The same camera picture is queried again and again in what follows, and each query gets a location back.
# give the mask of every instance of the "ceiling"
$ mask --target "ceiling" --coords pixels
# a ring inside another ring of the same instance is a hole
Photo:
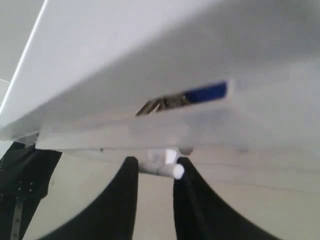
[[[44,0],[0,0],[0,79],[10,81]]]

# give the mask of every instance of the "white surface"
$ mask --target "white surface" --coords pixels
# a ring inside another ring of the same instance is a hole
[[[42,131],[39,148],[319,147],[318,1],[46,3],[2,139]],[[221,79],[234,85],[226,101],[132,120],[151,97]]]

